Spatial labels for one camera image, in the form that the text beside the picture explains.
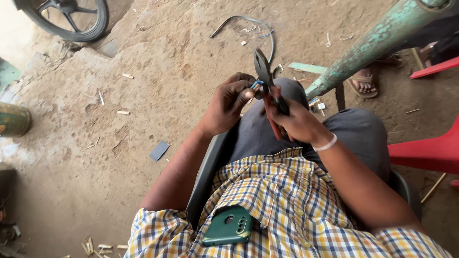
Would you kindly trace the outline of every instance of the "tire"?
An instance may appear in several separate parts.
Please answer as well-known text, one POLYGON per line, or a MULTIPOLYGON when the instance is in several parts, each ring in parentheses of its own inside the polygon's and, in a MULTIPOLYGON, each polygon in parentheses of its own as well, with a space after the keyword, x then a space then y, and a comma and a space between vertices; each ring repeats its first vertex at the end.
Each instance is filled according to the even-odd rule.
POLYGON ((31 1, 32 0, 27 0, 27 3, 22 9, 24 13, 40 28, 53 35, 59 35, 64 39, 68 39, 73 42, 94 41, 102 37, 108 27, 109 15, 108 6, 105 0, 95 0, 97 5, 97 20, 91 28, 82 32, 65 30, 50 23, 43 16, 41 16, 40 13, 38 13, 36 7, 32 5, 31 1))

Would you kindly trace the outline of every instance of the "checkered shirt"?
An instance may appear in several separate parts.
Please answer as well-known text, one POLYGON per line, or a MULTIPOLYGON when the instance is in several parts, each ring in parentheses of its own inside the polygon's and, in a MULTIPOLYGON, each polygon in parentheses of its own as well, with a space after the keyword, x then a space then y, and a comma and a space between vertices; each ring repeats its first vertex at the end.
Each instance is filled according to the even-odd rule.
POLYGON ((414 230, 357 230, 332 178, 303 158, 301 148, 235 161, 217 172, 212 192, 197 232, 186 211, 141 209, 124 257, 451 257, 414 230), (203 246, 215 211, 232 205, 259 222, 249 241, 203 246))

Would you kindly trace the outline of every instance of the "person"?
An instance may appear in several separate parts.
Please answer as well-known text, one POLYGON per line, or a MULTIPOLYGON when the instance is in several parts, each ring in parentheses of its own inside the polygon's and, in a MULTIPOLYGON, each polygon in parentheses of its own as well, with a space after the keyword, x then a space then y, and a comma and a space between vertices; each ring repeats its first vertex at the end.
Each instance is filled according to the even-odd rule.
MULTIPOLYGON (((398 51, 421 47, 428 51, 417 53, 425 61, 424 68, 459 56, 459 4, 444 12, 439 18, 409 36, 404 42, 389 50, 375 61, 376 64, 402 66, 398 51)), ((371 67, 367 66, 346 80, 347 85, 362 98, 378 96, 371 67)))
POLYGON ((217 88, 143 198, 126 258, 451 257, 385 183, 386 130, 376 115, 347 109, 320 123, 307 110, 298 82, 275 79, 290 107, 289 116, 266 110, 288 133, 277 141, 266 115, 260 115, 263 101, 240 119, 254 96, 254 81, 237 73, 217 88), (231 128, 230 144, 220 155, 223 167, 193 230, 185 209, 196 174, 211 139, 231 128), (235 205, 254 218, 248 242, 203 246, 216 212, 235 205))

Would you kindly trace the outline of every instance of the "smartphone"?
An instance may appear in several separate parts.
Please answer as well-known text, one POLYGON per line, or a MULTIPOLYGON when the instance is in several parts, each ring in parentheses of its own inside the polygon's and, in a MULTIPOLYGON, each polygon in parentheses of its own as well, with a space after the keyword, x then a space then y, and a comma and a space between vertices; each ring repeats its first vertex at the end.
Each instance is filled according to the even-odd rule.
POLYGON ((253 217, 239 206, 230 206, 212 218, 202 239, 206 247, 238 244, 249 241, 253 217))

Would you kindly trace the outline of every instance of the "knee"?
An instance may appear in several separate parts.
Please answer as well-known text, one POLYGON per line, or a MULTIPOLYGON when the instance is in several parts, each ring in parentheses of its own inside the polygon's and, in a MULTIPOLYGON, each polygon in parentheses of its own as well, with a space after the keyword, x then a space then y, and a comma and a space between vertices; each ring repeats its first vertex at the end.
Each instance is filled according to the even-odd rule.
POLYGON ((293 88, 296 90, 304 91, 299 82, 288 78, 276 78, 274 79, 274 84, 276 86, 280 86, 282 89, 293 88))
POLYGON ((341 112, 346 113, 349 120, 353 123, 365 124, 370 127, 386 130, 381 118, 371 111, 362 108, 350 108, 341 112))

